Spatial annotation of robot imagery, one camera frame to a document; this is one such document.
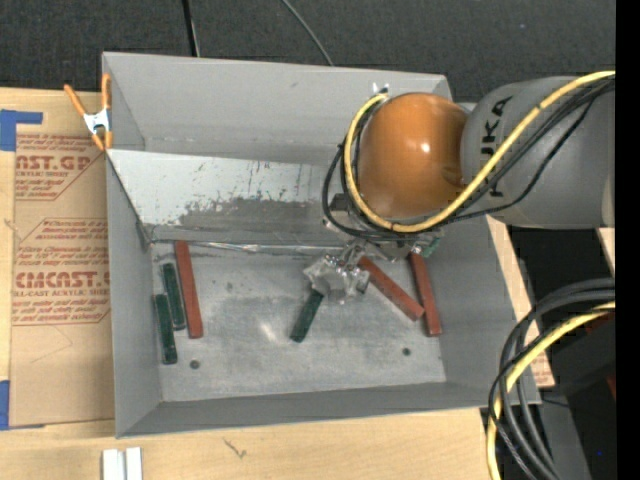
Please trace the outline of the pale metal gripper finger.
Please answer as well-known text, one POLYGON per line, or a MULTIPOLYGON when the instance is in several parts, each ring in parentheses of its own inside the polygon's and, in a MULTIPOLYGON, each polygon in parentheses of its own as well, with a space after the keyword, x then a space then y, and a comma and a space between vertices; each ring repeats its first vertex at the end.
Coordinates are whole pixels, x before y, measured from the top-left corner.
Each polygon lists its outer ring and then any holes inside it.
POLYGON ((336 300, 345 303, 347 300, 364 294, 369 285, 369 272, 356 265, 345 265, 338 270, 338 288, 336 300))
POLYGON ((324 296, 337 290, 337 272, 334 263, 328 257, 320 257, 303 270, 311 287, 324 296))

